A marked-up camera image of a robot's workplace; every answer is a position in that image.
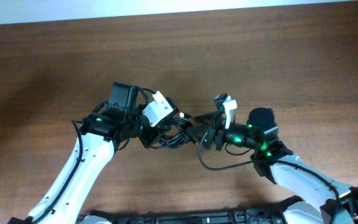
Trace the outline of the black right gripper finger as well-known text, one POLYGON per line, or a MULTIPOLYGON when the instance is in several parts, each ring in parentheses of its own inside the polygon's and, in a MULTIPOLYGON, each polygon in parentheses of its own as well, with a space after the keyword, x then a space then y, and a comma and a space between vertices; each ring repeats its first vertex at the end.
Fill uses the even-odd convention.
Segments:
POLYGON ((209 126, 207 124, 201 124, 187 128, 187 136, 189 137, 190 142, 193 144, 204 144, 208 142, 208 128, 209 126))
POLYGON ((220 118, 222 113, 213 112, 208 114, 202 114, 194 117, 196 123, 214 123, 218 118, 220 118))

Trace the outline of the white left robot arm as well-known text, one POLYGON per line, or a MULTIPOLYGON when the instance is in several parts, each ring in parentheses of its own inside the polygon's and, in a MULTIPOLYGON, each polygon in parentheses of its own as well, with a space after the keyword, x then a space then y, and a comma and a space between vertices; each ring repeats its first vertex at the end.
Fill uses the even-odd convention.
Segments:
POLYGON ((95 180, 120 143, 139 138, 150 148, 164 132, 163 121, 177 111, 160 91, 148 96, 145 88, 115 82, 107 101, 80 122, 72 122, 76 144, 43 199, 25 219, 12 217, 9 223, 75 223, 95 180))

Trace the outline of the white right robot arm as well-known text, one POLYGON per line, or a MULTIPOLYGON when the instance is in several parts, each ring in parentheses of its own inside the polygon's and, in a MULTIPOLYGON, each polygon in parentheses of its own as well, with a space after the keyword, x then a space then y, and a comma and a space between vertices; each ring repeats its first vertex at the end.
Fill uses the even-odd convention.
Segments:
POLYGON ((224 117, 223 110, 197 116, 195 122, 192 133, 201 136, 200 147, 248 148, 253 152, 249 163, 261 177, 296 194, 283 202, 272 222, 358 223, 358 186, 318 172, 287 148, 278 137, 272 109, 253 109, 246 124, 224 117))

